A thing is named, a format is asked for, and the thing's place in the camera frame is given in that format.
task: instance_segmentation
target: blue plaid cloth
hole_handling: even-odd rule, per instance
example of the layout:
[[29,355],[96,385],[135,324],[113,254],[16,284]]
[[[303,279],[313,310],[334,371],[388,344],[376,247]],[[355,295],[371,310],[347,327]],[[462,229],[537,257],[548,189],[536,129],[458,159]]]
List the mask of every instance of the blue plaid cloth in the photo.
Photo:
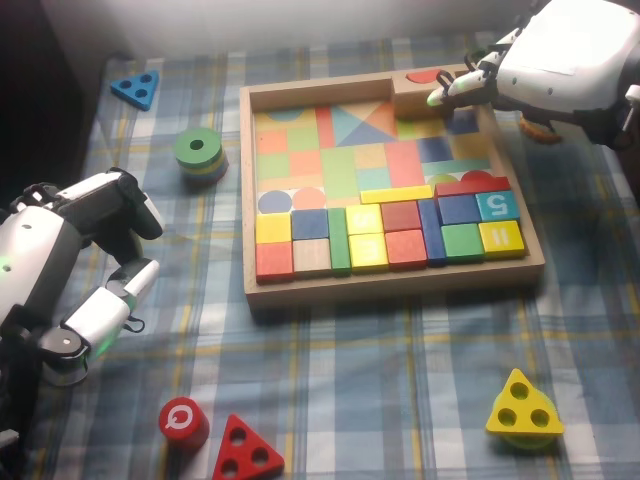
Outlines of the blue plaid cloth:
[[[107,65],[85,174],[133,173],[167,221],[146,242],[160,278],[73,390],[41,389],[25,478],[211,478],[230,413],[285,458],[284,478],[640,478],[638,211],[615,158],[596,146],[540,146],[500,113],[542,243],[537,289],[324,305],[252,317],[243,293],[238,93],[244,85],[459,63],[491,34],[383,40]],[[158,69],[149,112],[110,81]],[[172,146],[187,128],[222,132],[216,186],[180,180]],[[60,313],[116,268],[92,247]],[[484,425],[518,367],[555,402],[566,433],[523,454]],[[189,395],[211,423],[193,457],[167,449],[162,405]]]

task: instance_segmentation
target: green round disc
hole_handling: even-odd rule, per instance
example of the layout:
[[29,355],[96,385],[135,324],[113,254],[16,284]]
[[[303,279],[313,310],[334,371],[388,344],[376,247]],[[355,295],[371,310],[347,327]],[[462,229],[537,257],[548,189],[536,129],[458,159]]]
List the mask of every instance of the green round disc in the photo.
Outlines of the green round disc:
[[[542,396],[544,401],[547,402],[549,408],[553,410],[557,415],[558,411],[556,410],[556,407],[551,399],[540,390],[537,390],[537,392],[540,394],[540,396]],[[496,404],[498,403],[498,400],[501,396],[502,393],[496,397],[493,402],[493,408],[496,407]],[[516,448],[521,448],[522,450],[538,450],[540,448],[546,447],[556,439],[555,435],[500,435],[500,437],[502,437],[505,442],[513,445]]]
[[209,128],[187,130],[178,137],[174,151],[181,166],[206,168],[222,153],[220,134]]

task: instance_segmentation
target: hole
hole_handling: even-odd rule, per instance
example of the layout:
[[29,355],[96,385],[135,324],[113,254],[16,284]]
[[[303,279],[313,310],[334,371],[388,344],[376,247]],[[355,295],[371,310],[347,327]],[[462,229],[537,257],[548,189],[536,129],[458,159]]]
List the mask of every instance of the hole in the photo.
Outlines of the hole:
[[498,412],[498,421],[505,427],[513,427],[516,424],[516,413],[508,408]]
[[191,147],[191,150],[200,150],[204,147],[204,142],[202,140],[194,140],[189,144],[189,147]]
[[544,410],[534,410],[531,412],[531,421],[536,427],[546,427],[549,425],[549,414]]
[[257,467],[262,467],[266,465],[268,460],[269,460],[269,454],[262,447],[256,448],[251,454],[251,461]]
[[524,383],[514,383],[511,385],[511,395],[518,400],[524,400],[529,396],[529,389]]
[[242,430],[241,428],[234,428],[231,430],[229,434],[229,440],[231,440],[231,445],[237,447],[244,443],[247,439],[247,432]]
[[235,460],[225,460],[220,467],[222,476],[225,478],[234,478],[238,474],[238,464]]

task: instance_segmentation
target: yellow triangle block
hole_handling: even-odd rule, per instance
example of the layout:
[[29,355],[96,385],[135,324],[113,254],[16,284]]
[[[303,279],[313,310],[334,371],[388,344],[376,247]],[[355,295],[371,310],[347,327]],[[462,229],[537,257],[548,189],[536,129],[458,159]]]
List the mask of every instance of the yellow triangle block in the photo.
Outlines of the yellow triangle block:
[[487,432],[508,435],[561,435],[564,425],[550,400],[514,368],[496,398]]

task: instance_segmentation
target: blue rectangular block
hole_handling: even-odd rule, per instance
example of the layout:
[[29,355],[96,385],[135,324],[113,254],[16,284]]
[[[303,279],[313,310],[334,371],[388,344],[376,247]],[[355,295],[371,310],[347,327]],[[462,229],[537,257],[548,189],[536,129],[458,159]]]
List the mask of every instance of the blue rectangular block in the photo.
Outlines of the blue rectangular block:
[[447,254],[442,241],[436,203],[433,200],[419,200],[418,210],[420,210],[424,243],[427,247],[427,263],[432,267],[445,265]]
[[325,209],[294,210],[291,212],[293,240],[329,238],[329,220]]
[[511,191],[478,193],[476,200],[484,222],[520,219],[520,209]]
[[482,221],[475,195],[439,197],[438,208],[442,225],[460,225]]

